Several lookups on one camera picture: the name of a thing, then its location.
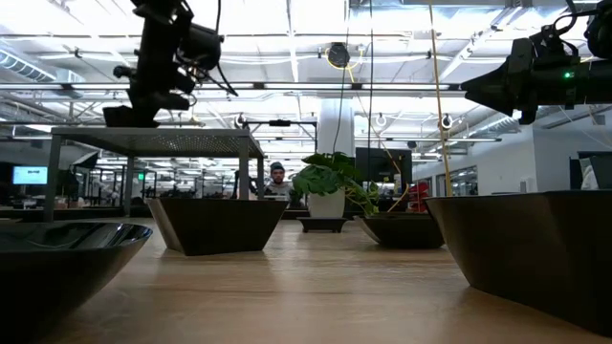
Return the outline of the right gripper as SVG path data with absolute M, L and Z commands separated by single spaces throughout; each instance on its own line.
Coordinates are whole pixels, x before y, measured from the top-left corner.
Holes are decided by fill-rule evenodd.
M 481 76 L 464 81 L 465 98 L 498 113 L 521 112 L 521 125 L 536 120 L 541 105 L 572 107 L 576 98 L 575 76 L 580 63 L 578 49 L 560 38 L 563 31 L 543 26 L 539 33 L 516 39 L 508 63 Z

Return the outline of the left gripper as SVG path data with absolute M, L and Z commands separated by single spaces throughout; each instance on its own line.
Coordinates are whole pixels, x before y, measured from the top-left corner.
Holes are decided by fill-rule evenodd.
M 102 109 L 107 127 L 158 127 L 153 118 L 141 116 L 135 111 L 187 110 L 189 100 L 175 90 L 190 93 L 194 82 L 182 75 L 175 55 L 181 42 L 182 24 L 186 14 L 180 13 L 175 19 L 175 9 L 133 9 L 143 19 L 140 47 L 135 51 L 138 58 L 135 68 L 116 66 L 116 78 L 129 79 L 128 106 L 104 107 Z

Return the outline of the black wavy square plate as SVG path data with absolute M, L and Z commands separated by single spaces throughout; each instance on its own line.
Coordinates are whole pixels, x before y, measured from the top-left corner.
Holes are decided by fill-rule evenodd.
M 469 284 L 612 338 L 612 190 L 426 199 Z
M 435 249 L 444 237 L 429 214 L 380 213 L 355 216 L 354 221 L 376 243 L 402 249 Z

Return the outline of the black glossy wavy plate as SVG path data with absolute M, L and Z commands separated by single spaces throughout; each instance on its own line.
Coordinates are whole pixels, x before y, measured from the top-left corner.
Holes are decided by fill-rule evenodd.
M 103 289 L 152 234 L 124 223 L 0 225 L 0 344 L 48 332 Z

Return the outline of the small black square plate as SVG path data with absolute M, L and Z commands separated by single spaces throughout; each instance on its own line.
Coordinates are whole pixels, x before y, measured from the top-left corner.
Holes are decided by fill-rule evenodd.
M 302 224 L 302 232 L 310 231 L 331 231 L 341 233 L 343 225 L 347 222 L 345 218 L 315 218 L 297 217 Z

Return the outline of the grey perforated metal shelf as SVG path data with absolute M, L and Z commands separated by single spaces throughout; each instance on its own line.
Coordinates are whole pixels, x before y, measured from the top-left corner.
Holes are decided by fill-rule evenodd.
M 236 158 L 239 160 L 239 192 L 247 200 L 250 192 L 250 160 L 257 160 L 257 198 L 264 198 L 265 154 L 248 129 L 177 128 L 87 128 L 55 127 L 48 162 L 43 220 L 55 215 L 57 171 L 61 144 L 65 140 L 84 143 L 127 158 L 123 191 L 123 212 L 131 213 L 134 163 L 136 158 Z

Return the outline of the blue lit monitor screen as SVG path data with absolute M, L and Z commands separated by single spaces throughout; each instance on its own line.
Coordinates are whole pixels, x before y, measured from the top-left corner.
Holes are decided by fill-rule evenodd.
M 15 166 L 12 183 L 16 185 L 45 185 L 48 181 L 47 166 Z

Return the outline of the red storage bins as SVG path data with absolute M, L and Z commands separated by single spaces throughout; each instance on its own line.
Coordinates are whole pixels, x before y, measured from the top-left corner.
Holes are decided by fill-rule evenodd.
M 408 189 L 407 210 L 412 213 L 425 213 L 425 198 L 429 197 L 429 183 L 417 182 Z

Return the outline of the black monitor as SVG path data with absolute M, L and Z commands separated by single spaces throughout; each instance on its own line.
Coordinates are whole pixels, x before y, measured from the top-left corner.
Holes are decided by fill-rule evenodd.
M 394 183 L 398 195 L 412 183 L 412 152 L 407 149 L 358 147 L 355 166 L 358 183 Z

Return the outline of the dark partition panel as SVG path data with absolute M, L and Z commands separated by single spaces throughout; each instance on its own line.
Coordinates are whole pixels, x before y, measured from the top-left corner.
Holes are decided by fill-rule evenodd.
M 570 160 L 569 210 L 577 216 L 612 217 L 612 152 L 578 152 Z

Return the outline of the person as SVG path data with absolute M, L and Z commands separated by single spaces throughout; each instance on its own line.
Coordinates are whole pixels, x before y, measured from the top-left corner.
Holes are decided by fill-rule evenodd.
M 288 201 L 296 200 L 299 194 L 292 185 L 285 181 L 285 168 L 281 162 L 276 161 L 270 165 L 270 182 L 264 187 L 266 196 L 283 196 Z

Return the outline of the long ceiling light strip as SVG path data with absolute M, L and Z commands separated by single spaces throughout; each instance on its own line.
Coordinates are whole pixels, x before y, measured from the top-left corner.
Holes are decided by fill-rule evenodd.
M 231 87 L 235 91 L 460 91 L 457 83 L 294 83 L 294 82 L 236 82 Z M 123 91 L 128 83 L 0 83 L 0 91 Z

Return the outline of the green potted plant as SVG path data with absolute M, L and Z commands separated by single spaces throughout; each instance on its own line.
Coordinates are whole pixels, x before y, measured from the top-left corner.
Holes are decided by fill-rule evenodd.
M 315 153 L 302 160 L 306 166 L 292 178 L 296 193 L 307 199 L 314 218 L 342 218 L 345 202 L 365 215 L 379 212 L 379 188 L 374 182 L 363 186 L 353 160 L 342 152 Z

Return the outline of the ceiling air duct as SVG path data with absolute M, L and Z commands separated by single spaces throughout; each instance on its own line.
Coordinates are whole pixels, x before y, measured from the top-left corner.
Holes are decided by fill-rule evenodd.
M 15 74 L 24 76 L 34 82 L 55 82 L 56 77 L 31 62 L 0 49 L 0 67 Z

